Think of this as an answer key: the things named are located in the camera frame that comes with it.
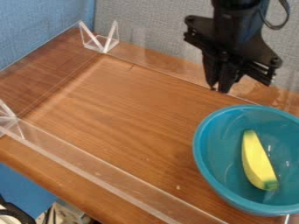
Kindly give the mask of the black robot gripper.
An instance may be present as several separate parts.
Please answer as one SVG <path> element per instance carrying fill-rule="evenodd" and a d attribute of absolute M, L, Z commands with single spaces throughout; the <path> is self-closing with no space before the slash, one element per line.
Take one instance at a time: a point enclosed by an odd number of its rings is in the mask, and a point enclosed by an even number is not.
<path fill-rule="evenodd" d="M 270 85 L 282 59 L 262 37 L 270 0 L 211 0 L 214 15 L 184 18 L 184 41 L 202 50 L 211 89 L 230 92 L 243 76 Z"/>

